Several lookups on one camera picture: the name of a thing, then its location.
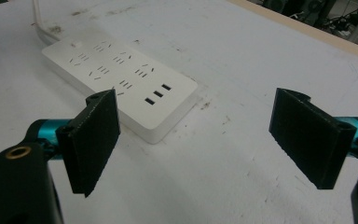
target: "power strip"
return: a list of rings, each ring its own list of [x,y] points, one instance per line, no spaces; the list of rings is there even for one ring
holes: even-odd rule
[[[151,144],[197,101],[195,81],[101,31],[84,30],[42,52],[85,95],[115,88],[121,123]]]

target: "outlet socket hole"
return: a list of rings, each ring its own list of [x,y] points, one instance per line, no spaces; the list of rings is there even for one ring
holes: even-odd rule
[[[169,86],[167,86],[167,85],[165,85],[165,84],[162,84],[161,87],[164,88],[164,89],[167,90],[167,91],[170,91],[170,90],[171,90],[171,87],[169,87]]]
[[[154,101],[150,100],[149,98],[146,98],[145,101],[148,102],[151,105],[153,105],[155,103]]]
[[[158,92],[158,91],[155,91],[155,92],[153,92],[153,93],[155,93],[156,94],[156,96],[158,96],[158,97],[162,97],[163,96],[163,94],[161,94],[160,92]]]

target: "wooden edge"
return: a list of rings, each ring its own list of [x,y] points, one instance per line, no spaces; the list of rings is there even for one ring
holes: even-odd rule
[[[272,21],[276,21],[285,26],[288,26],[294,30],[297,30],[305,35],[309,35],[315,39],[321,40],[326,44],[334,46],[338,49],[347,51],[348,53],[358,56],[358,45],[353,44],[350,41],[344,40],[334,35],[330,35],[324,31],[318,30],[314,27],[311,27],[307,24],[304,24],[299,21],[292,20],[288,17],[285,17],[277,12],[271,11],[267,8],[261,7],[257,4],[248,2],[247,0],[228,0],[228,2],[243,7],[245,9],[251,10],[261,16],[264,16]]]

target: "power cord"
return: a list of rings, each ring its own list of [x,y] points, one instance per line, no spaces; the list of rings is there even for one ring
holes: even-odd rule
[[[327,20],[324,25],[329,26],[333,30],[336,30],[337,28],[338,29],[347,29],[349,27],[348,22],[347,22],[347,18],[348,18],[348,16],[350,16],[353,13],[358,13],[358,5],[357,5],[357,8],[354,11],[349,12],[349,13],[347,13],[345,15],[344,15],[344,12],[342,13],[341,16],[338,16],[338,17],[335,17],[335,18]]]
[[[39,36],[39,38],[43,42],[45,42],[47,45],[51,45],[51,44],[54,43],[50,39],[52,39],[54,41],[60,41],[59,37],[57,37],[56,35],[50,33],[49,31],[47,31],[44,28],[42,18],[41,18],[41,15],[40,15],[39,1],[38,0],[33,0],[33,6],[34,6],[34,25],[35,25],[35,28],[36,28],[36,33]]]

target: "white table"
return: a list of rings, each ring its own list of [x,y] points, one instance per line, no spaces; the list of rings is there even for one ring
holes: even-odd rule
[[[334,190],[317,190],[269,120],[278,87],[333,116],[358,116],[358,56],[223,0],[40,5],[60,36],[99,27],[200,85],[201,100],[160,143],[122,127],[88,199],[72,194],[62,161],[49,163],[65,223],[352,223],[358,160],[346,159]],[[85,107],[44,63],[32,23],[31,1],[0,5],[0,151],[34,120]]]

